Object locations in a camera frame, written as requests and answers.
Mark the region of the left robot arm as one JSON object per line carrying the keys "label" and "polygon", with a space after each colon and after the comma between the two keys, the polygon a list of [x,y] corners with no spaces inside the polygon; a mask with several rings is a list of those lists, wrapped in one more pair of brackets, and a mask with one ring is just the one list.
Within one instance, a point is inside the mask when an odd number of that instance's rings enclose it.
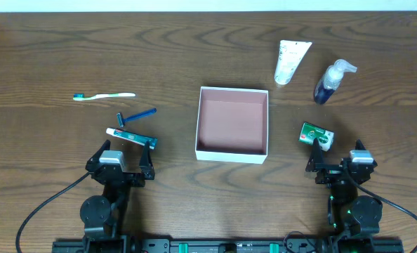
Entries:
{"label": "left robot arm", "polygon": [[139,161],[139,172],[127,172],[122,151],[110,149],[110,141],[87,161],[89,176],[104,186],[100,195],[84,201],[80,217],[84,223],[85,252],[121,252],[135,250],[129,235],[121,233],[132,188],[145,186],[155,178],[150,157],[150,143],[146,142]]}

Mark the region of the teal white toothpaste tube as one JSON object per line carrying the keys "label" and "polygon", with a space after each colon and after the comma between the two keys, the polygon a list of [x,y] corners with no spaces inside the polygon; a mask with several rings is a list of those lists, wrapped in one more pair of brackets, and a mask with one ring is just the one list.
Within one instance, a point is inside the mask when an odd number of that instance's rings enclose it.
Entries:
{"label": "teal white toothpaste tube", "polygon": [[158,141],[156,138],[131,133],[129,131],[124,131],[122,129],[107,128],[106,133],[113,137],[121,138],[123,140],[136,143],[138,145],[145,146],[148,143],[150,149],[153,149],[153,150],[155,149],[157,145],[157,141]]}

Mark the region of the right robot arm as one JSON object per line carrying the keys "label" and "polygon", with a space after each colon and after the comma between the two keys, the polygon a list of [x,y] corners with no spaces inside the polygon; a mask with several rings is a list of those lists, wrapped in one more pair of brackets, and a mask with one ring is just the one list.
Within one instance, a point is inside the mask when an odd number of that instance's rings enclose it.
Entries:
{"label": "right robot arm", "polygon": [[359,196],[358,187],[371,178],[376,166],[360,140],[339,164],[325,163],[319,141],[313,140],[305,170],[314,172],[315,183],[330,190],[327,218],[334,228],[334,232],[317,240],[317,252],[373,251],[372,235],[380,231],[383,204],[374,197]]}

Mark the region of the green white soap box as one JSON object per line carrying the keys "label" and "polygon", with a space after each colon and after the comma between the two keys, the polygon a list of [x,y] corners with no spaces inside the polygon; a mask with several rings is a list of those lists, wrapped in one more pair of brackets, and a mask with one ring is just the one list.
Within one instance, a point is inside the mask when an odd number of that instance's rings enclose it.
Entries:
{"label": "green white soap box", "polygon": [[298,140],[301,143],[313,145],[315,139],[318,140],[319,146],[323,151],[329,151],[333,144],[334,133],[319,126],[304,122]]}

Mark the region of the white cosmetic tube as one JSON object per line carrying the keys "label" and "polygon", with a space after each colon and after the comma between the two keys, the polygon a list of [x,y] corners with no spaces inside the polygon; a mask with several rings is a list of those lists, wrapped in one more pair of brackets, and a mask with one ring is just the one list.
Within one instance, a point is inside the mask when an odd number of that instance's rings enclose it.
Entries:
{"label": "white cosmetic tube", "polygon": [[288,84],[312,42],[281,40],[274,80],[278,85]]}

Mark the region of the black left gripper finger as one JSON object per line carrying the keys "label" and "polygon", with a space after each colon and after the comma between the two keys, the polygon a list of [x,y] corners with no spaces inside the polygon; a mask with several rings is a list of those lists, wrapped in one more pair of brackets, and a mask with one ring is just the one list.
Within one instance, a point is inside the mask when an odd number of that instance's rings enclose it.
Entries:
{"label": "black left gripper finger", "polygon": [[150,157],[150,142],[147,141],[143,147],[143,153],[139,161],[139,167],[145,178],[154,178],[155,170]]}
{"label": "black left gripper finger", "polygon": [[99,159],[102,155],[102,153],[105,150],[109,150],[110,149],[110,144],[111,142],[109,140],[106,140],[102,146],[95,152],[95,154],[93,156],[90,157],[90,159],[87,161],[87,165],[91,165],[91,164],[97,164],[99,163]]}

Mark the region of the white pink-lined cardboard box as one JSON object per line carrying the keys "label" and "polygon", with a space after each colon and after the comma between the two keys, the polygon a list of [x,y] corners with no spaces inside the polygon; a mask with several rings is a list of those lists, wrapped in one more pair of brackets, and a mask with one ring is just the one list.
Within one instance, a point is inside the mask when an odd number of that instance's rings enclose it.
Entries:
{"label": "white pink-lined cardboard box", "polygon": [[196,158],[262,164],[268,154],[268,108],[267,90],[201,87]]}

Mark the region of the clear pump bottle blue liquid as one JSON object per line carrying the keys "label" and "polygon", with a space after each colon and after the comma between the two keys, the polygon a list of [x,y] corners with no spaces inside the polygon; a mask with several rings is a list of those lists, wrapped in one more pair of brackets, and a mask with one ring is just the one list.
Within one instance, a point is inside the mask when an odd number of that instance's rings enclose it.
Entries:
{"label": "clear pump bottle blue liquid", "polygon": [[356,72],[357,67],[348,61],[338,59],[330,65],[322,78],[318,81],[314,90],[314,101],[316,104],[323,105],[333,95],[340,86],[346,72]]}

